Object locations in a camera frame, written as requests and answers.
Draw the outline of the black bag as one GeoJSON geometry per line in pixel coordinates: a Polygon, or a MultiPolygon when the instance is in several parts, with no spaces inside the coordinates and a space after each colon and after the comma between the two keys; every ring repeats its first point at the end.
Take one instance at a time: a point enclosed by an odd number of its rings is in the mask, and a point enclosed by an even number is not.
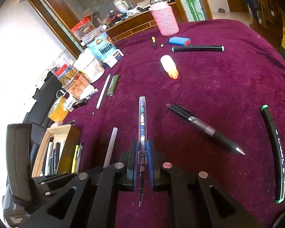
{"type": "Polygon", "coordinates": [[[50,71],[48,72],[43,85],[36,89],[33,96],[35,104],[30,112],[28,112],[23,120],[24,124],[31,124],[31,142],[29,146],[29,157],[31,170],[41,142],[52,121],[48,117],[48,113],[54,102],[57,100],[56,93],[61,89],[61,83],[57,77],[50,71]]]}

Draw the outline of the cardboard box tray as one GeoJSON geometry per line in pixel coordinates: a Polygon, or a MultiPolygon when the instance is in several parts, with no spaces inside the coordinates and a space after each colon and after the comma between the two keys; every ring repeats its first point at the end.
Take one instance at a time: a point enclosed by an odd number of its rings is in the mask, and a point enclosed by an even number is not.
{"type": "Polygon", "coordinates": [[[32,170],[32,177],[70,173],[81,131],[72,125],[48,128],[32,170]]]}

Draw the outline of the black marker red cap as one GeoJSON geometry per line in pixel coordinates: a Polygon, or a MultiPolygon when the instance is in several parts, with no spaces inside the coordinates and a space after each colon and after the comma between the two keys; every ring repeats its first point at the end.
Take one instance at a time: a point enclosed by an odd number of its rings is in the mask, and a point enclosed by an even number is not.
{"type": "Polygon", "coordinates": [[[42,175],[42,176],[45,176],[44,172],[45,172],[46,156],[47,156],[47,149],[46,149],[46,153],[45,153],[45,157],[43,160],[43,165],[42,165],[41,173],[40,173],[40,175],[42,175]]]}

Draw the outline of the green lighter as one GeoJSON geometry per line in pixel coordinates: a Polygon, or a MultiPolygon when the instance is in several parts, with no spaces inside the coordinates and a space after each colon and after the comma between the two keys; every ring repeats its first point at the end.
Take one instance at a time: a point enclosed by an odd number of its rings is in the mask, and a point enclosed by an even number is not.
{"type": "Polygon", "coordinates": [[[109,84],[109,87],[108,87],[108,91],[107,91],[107,97],[111,97],[115,94],[115,90],[116,90],[116,86],[117,86],[117,83],[119,81],[119,75],[116,74],[113,76],[110,84],[109,84]]]}

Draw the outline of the yellow tape roll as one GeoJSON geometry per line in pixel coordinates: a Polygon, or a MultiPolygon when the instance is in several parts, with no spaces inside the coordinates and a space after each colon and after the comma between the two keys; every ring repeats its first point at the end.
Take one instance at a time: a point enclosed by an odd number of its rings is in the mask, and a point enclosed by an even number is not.
{"type": "Polygon", "coordinates": [[[66,101],[66,98],[63,96],[60,96],[52,105],[52,107],[49,110],[48,117],[54,121],[55,123],[59,123],[64,120],[64,118],[68,114],[68,110],[64,107],[64,103],[66,101]]]}

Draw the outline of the purple tablecloth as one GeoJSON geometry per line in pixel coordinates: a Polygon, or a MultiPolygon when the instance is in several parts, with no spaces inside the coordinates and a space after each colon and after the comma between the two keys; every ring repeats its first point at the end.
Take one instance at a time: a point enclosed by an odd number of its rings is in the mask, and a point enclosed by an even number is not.
{"type": "Polygon", "coordinates": [[[172,52],[158,29],[117,43],[123,57],[107,74],[116,92],[68,114],[84,143],[80,169],[112,160],[139,137],[139,98],[146,100],[147,137],[184,171],[207,172],[263,227],[285,210],[285,60],[260,35],[234,20],[180,25],[192,45],[222,52],[172,52]],[[152,38],[165,43],[154,47],[152,38]]]}

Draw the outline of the black marker green cap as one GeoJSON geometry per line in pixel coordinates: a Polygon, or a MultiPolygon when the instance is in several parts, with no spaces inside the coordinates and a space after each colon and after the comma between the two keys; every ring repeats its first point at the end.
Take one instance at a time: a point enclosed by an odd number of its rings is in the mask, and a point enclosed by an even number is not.
{"type": "Polygon", "coordinates": [[[283,153],[281,136],[267,104],[260,109],[261,116],[270,139],[275,172],[275,203],[281,203],[285,198],[285,157],[283,153]]]}

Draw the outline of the pink knitted bottle sleeve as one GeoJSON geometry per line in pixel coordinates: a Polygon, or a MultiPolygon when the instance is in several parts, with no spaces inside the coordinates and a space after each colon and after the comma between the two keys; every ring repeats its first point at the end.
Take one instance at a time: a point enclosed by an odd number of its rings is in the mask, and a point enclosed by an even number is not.
{"type": "Polygon", "coordinates": [[[165,0],[150,0],[149,8],[162,36],[173,36],[179,27],[171,6],[165,0]]]}

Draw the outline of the black retractable gel pen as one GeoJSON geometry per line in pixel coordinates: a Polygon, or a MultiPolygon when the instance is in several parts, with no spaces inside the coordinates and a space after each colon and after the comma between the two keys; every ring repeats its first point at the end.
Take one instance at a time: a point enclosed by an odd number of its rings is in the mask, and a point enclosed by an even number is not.
{"type": "Polygon", "coordinates": [[[194,125],[199,130],[203,131],[216,141],[218,141],[220,144],[227,146],[233,151],[236,151],[240,153],[241,155],[245,155],[244,151],[238,146],[238,144],[234,141],[232,141],[230,138],[228,138],[226,135],[221,133],[220,131],[216,130],[215,128],[211,127],[204,121],[200,120],[195,116],[195,114],[191,113],[187,109],[185,109],[183,106],[179,104],[166,104],[167,108],[169,108],[173,113],[177,114],[181,118],[188,121],[190,124],[194,125]]]}

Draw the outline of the white marker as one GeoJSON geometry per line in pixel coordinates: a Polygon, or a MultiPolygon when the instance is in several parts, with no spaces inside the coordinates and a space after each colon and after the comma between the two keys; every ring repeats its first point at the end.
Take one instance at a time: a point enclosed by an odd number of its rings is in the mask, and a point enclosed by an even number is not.
{"type": "Polygon", "coordinates": [[[53,146],[53,141],[50,139],[48,148],[47,148],[47,156],[46,156],[46,164],[45,164],[45,176],[50,174],[50,163],[51,163],[51,153],[52,153],[52,146],[53,146]]]}

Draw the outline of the blue label plastic jar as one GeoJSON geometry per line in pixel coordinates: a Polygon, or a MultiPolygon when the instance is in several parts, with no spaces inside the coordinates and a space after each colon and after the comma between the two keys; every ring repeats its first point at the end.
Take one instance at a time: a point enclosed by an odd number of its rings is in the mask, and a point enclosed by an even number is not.
{"type": "Polygon", "coordinates": [[[117,49],[103,26],[99,26],[86,34],[82,41],[100,62],[103,62],[117,49]]]}

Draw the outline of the clear orange label jar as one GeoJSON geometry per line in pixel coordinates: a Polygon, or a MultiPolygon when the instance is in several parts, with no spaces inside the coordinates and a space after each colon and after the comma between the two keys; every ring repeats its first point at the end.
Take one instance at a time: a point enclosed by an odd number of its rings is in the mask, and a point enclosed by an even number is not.
{"type": "Polygon", "coordinates": [[[78,100],[89,85],[90,83],[85,76],[81,72],[77,72],[62,88],[78,100]]]}

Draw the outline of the blue patterned clear pen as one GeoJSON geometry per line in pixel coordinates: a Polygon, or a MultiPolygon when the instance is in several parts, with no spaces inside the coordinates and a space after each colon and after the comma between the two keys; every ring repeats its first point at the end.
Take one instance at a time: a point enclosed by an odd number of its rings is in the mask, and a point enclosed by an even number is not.
{"type": "Polygon", "coordinates": [[[146,153],[146,140],[147,140],[147,125],[146,125],[146,98],[145,96],[139,97],[139,137],[138,142],[140,145],[139,151],[139,206],[142,204],[143,200],[143,189],[145,182],[145,166],[147,164],[147,153],[146,153]]]}

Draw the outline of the blue lighter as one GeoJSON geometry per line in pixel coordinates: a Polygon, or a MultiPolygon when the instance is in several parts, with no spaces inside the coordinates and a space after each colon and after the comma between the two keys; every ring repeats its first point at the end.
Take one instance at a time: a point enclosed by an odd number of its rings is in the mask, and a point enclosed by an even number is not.
{"type": "Polygon", "coordinates": [[[168,41],[169,44],[180,46],[187,46],[190,44],[190,42],[191,40],[189,38],[183,38],[178,36],[171,37],[168,41]]]}

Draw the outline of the black marker pink cap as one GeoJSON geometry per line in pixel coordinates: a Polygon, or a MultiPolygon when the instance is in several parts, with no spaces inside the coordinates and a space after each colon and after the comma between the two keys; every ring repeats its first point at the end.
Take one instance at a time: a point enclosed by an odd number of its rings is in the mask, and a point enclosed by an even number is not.
{"type": "Polygon", "coordinates": [[[52,155],[51,155],[51,164],[50,164],[50,174],[54,174],[54,165],[55,165],[55,148],[52,150],[52,155]]]}

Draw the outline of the white medicine jar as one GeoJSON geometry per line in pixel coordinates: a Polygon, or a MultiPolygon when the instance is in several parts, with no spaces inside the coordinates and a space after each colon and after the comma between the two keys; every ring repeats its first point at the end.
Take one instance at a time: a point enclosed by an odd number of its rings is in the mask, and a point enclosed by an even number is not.
{"type": "Polygon", "coordinates": [[[102,64],[88,48],[79,55],[73,66],[87,78],[90,84],[96,82],[105,72],[102,64]]]}

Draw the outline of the blue white small box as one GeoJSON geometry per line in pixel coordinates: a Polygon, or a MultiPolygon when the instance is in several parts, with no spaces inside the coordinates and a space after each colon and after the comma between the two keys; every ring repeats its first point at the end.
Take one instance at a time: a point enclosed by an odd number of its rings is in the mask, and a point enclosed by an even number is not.
{"type": "Polygon", "coordinates": [[[124,54],[121,52],[121,50],[116,49],[103,61],[103,63],[109,68],[112,68],[123,56],[124,54]]]}

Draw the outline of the white orange glue bottle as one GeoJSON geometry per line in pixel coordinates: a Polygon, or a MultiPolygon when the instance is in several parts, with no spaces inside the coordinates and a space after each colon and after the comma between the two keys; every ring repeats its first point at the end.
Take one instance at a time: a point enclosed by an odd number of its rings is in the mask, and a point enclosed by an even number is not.
{"type": "Polygon", "coordinates": [[[179,72],[177,70],[176,64],[174,63],[174,60],[169,55],[164,55],[161,57],[160,61],[169,77],[174,80],[178,79],[179,72]]]}

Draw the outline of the translucent white pen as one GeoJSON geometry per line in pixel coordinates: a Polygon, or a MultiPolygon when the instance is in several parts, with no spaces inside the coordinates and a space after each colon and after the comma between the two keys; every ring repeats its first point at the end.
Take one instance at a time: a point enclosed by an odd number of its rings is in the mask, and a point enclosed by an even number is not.
{"type": "Polygon", "coordinates": [[[104,168],[106,168],[106,167],[108,167],[110,165],[111,157],[112,157],[112,153],[113,153],[113,148],[114,148],[114,145],[115,145],[115,140],[116,140],[116,137],[117,137],[117,132],[118,132],[118,128],[113,127],[111,138],[109,140],[108,149],[107,149],[107,152],[106,152],[106,157],[105,157],[104,164],[103,164],[104,168]]]}

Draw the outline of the white barcode box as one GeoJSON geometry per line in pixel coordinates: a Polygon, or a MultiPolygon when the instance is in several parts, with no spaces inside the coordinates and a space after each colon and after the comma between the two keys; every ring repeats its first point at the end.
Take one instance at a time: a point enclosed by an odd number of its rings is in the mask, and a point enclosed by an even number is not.
{"type": "Polygon", "coordinates": [[[72,95],[70,95],[63,104],[64,108],[67,109],[69,112],[72,112],[74,110],[72,106],[75,102],[77,102],[77,100],[72,95]]]}

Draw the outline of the black marker teal caps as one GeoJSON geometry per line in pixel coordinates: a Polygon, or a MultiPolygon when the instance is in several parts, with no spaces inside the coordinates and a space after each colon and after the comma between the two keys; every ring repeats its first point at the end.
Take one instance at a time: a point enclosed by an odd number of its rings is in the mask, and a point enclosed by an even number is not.
{"type": "Polygon", "coordinates": [[[172,52],[224,52],[224,46],[216,45],[188,45],[172,47],[172,52]]]}

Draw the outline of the yellow black pen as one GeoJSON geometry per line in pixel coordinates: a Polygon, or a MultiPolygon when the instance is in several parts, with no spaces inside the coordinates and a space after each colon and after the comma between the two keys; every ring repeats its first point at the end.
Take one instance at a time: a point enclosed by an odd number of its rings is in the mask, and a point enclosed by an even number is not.
{"type": "Polygon", "coordinates": [[[74,157],[73,157],[73,161],[72,161],[72,168],[71,168],[71,173],[75,173],[76,172],[76,164],[77,164],[77,154],[78,154],[78,150],[79,150],[80,146],[77,143],[75,146],[75,151],[74,151],[74,157]]]}

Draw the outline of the black marker grey cap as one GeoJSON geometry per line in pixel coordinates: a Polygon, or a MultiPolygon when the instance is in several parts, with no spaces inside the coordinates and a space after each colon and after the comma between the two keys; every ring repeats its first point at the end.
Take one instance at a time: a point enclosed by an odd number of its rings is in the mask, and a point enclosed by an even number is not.
{"type": "Polygon", "coordinates": [[[55,144],[55,165],[54,165],[54,173],[57,172],[57,169],[58,169],[58,164],[59,164],[59,156],[60,156],[60,146],[61,146],[61,143],[60,142],[57,142],[55,144]]]}

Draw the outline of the black clear pen by jars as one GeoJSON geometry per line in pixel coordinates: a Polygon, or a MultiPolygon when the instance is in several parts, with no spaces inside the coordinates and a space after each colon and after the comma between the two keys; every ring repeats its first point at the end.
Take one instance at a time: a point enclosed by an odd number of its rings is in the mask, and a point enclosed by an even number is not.
{"type": "Polygon", "coordinates": [[[72,107],[73,107],[74,109],[77,109],[77,108],[79,108],[79,107],[82,107],[82,106],[87,105],[87,103],[88,103],[88,101],[90,100],[90,98],[91,98],[95,93],[97,93],[98,91],[99,91],[98,89],[94,89],[94,90],[93,90],[88,96],[86,96],[85,98],[82,98],[82,99],[80,99],[80,100],[74,102],[74,103],[72,104],[72,107]]]}

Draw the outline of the small yellow black screwdriver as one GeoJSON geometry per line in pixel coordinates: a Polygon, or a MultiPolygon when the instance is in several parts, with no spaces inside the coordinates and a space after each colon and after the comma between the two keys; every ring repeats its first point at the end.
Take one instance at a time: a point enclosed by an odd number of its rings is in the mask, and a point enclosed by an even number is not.
{"type": "Polygon", "coordinates": [[[153,45],[153,48],[154,49],[157,49],[157,45],[156,45],[156,39],[154,36],[151,37],[151,40],[152,40],[152,45],[153,45]]]}

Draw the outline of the white stick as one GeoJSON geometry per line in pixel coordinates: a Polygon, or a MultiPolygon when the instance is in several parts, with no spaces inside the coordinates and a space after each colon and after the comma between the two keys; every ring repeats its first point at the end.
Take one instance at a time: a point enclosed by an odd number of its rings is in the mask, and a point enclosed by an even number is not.
{"type": "Polygon", "coordinates": [[[101,102],[102,102],[102,99],[104,97],[104,93],[105,93],[105,90],[108,86],[108,83],[109,83],[109,80],[110,80],[110,77],[111,77],[111,74],[109,74],[106,78],[106,81],[103,85],[103,88],[101,90],[101,93],[100,93],[100,96],[99,96],[99,99],[98,99],[98,102],[97,102],[97,105],[96,105],[96,109],[99,110],[100,109],[100,106],[101,106],[101,102]]]}

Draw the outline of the gold packet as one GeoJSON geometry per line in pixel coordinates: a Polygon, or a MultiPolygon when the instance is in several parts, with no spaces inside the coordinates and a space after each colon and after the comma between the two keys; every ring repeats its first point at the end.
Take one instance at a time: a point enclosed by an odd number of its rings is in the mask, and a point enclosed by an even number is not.
{"type": "Polygon", "coordinates": [[[54,75],[57,77],[58,81],[64,86],[72,80],[76,73],[77,69],[74,68],[71,64],[64,64],[57,70],[54,75]]]}

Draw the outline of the wooden cabinet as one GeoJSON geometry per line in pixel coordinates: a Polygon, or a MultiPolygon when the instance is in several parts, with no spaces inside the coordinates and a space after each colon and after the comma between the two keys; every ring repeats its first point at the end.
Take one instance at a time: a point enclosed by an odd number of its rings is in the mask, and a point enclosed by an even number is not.
{"type": "MultiPolygon", "coordinates": [[[[61,43],[78,57],[85,46],[72,32],[74,26],[88,18],[94,27],[104,23],[113,42],[134,34],[156,28],[151,12],[141,9],[124,19],[112,16],[112,12],[134,9],[146,0],[27,0],[48,28],[61,43]]],[[[176,21],[181,23],[211,20],[207,0],[169,0],[176,21]]]]}

